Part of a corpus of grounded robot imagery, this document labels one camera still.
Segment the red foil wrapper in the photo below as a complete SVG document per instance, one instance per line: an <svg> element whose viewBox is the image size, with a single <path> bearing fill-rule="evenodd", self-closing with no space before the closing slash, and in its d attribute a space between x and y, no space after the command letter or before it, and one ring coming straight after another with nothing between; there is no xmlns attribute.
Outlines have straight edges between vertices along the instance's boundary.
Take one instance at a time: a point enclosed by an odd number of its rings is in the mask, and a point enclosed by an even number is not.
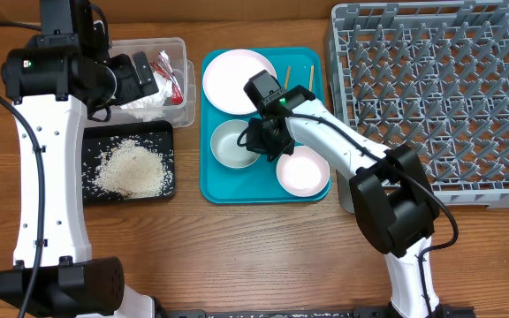
<svg viewBox="0 0 509 318"><path fill-rule="evenodd" d="M176 79L168 54L164 50L159 51L156 61L149 64L155 73L164 79L163 91L170 98L171 103L174 105L181 104L184 101L182 89Z"/></svg>

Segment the white napkin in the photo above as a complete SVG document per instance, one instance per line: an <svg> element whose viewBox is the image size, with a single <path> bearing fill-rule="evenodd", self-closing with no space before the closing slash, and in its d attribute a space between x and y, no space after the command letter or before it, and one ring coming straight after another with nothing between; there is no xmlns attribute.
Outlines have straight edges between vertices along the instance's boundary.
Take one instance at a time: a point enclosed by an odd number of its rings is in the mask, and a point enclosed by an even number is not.
<svg viewBox="0 0 509 318"><path fill-rule="evenodd" d="M161 107L172 96L172 82L157 72L154 72L153 75L159 89L158 92L120 106L120 109L125 113L145 122L162 116Z"/></svg>

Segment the grey bowl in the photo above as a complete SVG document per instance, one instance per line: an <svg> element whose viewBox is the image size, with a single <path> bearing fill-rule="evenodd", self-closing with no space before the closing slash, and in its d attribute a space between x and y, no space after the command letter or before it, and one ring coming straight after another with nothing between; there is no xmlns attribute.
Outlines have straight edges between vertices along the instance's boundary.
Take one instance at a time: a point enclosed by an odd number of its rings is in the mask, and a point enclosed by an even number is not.
<svg viewBox="0 0 509 318"><path fill-rule="evenodd" d="M212 133L210 148L213 156L225 167L243 169L255 163L259 154L240 147L238 140L244 142L245 136L240 137L248 127L248 122L233 119L223 122Z"/></svg>

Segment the small white plate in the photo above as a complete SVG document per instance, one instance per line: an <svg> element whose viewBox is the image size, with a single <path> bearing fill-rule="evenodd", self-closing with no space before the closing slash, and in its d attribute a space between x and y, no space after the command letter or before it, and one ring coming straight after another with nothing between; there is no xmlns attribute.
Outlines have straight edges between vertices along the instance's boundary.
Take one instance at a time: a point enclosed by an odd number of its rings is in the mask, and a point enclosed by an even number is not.
<svg viewBox="0 0 509 318"><path fill-rule="evenodd" d="M279 157L278 183L289 194L310 197L320 193L330 182L330 165L307 146L296 146L291 155Z"/></svg>

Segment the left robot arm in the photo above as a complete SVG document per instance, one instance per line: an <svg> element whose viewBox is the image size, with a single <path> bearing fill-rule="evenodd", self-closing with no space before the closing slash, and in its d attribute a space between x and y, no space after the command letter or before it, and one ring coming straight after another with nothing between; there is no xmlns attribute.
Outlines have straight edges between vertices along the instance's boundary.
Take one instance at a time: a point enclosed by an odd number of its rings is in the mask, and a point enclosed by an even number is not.
<svg viewBox="0 0 509 318"><path fill-rule="evenodd" d="M3 106L16 118L21 209L0 299L36 317L159 317L125 283L121 261L92 255L83 212L82 141L98 111L154 94L143 53L111 56L107 22L88 1L40 4L41 31L8 54Z"/></svg>

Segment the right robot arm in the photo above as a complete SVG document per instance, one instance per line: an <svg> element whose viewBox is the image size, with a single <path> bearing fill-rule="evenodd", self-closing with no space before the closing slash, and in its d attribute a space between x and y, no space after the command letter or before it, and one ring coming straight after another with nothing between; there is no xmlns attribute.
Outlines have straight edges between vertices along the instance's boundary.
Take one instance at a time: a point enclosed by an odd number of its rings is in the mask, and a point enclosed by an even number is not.
<svg viewBox="0 0 509 318"><path fill-rule="evenodd" d="M272 162L300 143L345 179L342 206L361 233L384 255L391 279L391 316L430 317L439 305L429 264L438 205L419 156L408 146L390 149L359 134L325 109L307 88L285 90L267 71L244 86L259 116L239 146Z"/></svg>

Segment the grey dishwasher rack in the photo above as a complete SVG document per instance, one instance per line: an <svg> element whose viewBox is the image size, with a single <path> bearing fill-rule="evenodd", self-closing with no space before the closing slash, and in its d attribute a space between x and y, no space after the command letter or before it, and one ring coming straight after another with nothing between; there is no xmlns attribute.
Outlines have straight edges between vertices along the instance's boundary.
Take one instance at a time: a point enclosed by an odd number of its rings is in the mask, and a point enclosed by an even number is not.
<svg viewBox="0 0 509 318"><path fill-rule="evenodd" d="M413 148L445 204L509 208L509 1L337 4L324 49L338 119Z"/></svg>

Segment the clear plastic bin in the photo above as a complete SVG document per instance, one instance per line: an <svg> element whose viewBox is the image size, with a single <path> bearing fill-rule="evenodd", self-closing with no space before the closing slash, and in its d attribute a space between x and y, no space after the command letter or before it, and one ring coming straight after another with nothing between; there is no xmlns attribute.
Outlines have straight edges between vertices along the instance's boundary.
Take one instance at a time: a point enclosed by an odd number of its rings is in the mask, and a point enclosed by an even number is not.
<svg viewBox="0 0 509 318"><path fill-rule="evenodd" d="M196 86L194 65L187 59L185 42L179 37L119 40L110 55L143 52L151 63L159 91L122 106L111 108L108 122L87 121L88 127L165 120L173 127L194 122Z"/></svg>

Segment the teal plastic tray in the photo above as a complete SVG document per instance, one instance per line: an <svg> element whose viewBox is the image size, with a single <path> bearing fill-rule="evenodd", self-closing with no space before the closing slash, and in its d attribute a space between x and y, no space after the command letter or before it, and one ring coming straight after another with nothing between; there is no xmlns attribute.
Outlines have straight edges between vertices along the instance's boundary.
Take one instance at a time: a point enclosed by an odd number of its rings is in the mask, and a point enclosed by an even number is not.
<svg viewBox="0 0 509 318"><path fill-rule="evenodd" d="M218 55L231 49L220 49L210 52L203 60L201 76L208 64ZM274 66L277 80L284 81L287 67L291 75L288 87L307 86L310 66L315 66L313 93L323 99L323 81L319 56L309 48L282 47L251 49L265 56ZM289 194L278 183L276 162L268 162L263 155L243 169L232 169L223 166L213 156L210 148L212 133L223 122L233 119L248 121L257 117L257 112L249 115L230 115L213 106L203 93L201 80L201 156L200 185L206 199L216 204L255 204L319 201L329 192L331 182L318 194L310 197L296 197Z"/></svg>

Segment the left wooden chopstick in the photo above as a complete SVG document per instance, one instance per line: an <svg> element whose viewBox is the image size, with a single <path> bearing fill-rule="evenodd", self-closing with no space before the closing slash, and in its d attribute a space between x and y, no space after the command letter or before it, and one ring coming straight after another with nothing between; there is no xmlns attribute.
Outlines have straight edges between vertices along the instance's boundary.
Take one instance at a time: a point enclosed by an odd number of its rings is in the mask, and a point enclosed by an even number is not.
<svg viewBox="0 0 509 318"><path fill-rule="evenodd" d="M286 70L286 75L285 75L285 82L284 82L284 89L287 91L288 89L288 86L289 86L289 80L290 80L290 75L291 75L291 69L292 67L289 65L287 67L287 70Z"/></svg>

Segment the wooden chopstick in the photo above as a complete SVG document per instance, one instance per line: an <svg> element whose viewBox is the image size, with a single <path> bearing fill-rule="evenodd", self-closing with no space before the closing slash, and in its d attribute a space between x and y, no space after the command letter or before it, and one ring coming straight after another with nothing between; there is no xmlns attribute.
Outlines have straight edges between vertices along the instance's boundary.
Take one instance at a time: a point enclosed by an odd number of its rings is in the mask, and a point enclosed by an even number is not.
<svg viewBox="0 0 509 318"><path fill-rule="evenodd" d="M309 82L308 82L308 90L310 92L313 92L314 76L315 76L315 66L311 65L310 66Z"/></svg>
<svg viewBox="0 0 509 318"><path fill-rule="evenodd" d="M289 65L287 67L287 70L286 70L286 75L285 75L285 82L284 82L284 89L287 91L288 89L288 86L289 86L289 80L290 80L290 75L291 75L291 69L292 67Z"/></svg>

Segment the large white plate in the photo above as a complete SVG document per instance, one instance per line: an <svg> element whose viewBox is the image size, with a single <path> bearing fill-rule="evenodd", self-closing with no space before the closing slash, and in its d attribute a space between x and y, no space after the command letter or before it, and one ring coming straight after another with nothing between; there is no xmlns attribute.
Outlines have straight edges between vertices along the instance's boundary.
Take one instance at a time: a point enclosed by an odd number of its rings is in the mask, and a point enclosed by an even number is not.
<svg viewBox="0 0 509 318"><path fill-rule="evenodd" d="M244 92L248 80L261 71L273 76L273 64L250 49L232 49L215 57L202 75L202 89L209 102L230 115L249 115L256 107Z"/></svg>

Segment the right wooden chopstick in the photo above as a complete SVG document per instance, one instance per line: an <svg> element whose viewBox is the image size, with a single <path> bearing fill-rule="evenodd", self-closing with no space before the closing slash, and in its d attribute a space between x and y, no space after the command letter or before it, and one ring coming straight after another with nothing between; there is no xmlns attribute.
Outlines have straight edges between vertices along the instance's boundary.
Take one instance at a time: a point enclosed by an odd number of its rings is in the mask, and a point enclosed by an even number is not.
<svg viewBox="0 0 509 318"><path fill-rule="evenodd" d="M315 66L311 65L310 66L309 82L308 82L308 90L310 92L313 92L314 76L315 76Z"/></svg>

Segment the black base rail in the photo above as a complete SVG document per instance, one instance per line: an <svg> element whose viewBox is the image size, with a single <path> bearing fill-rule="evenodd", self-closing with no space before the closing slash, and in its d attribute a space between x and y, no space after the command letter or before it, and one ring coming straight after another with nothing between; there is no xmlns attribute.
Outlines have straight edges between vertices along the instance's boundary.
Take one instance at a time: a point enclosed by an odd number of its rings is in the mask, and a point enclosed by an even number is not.
<svg viewBox="0 0 509 318"><path fill-rule="evenodd" d="M383 307L356 307L348 310L318 311L242 311L208 313L204 310L173 310L165 311L157 317L166 318L395 318L400 316L391 305ZM431 317L438 318L475 318L473 307L450 307L438 305Z"/></svg>

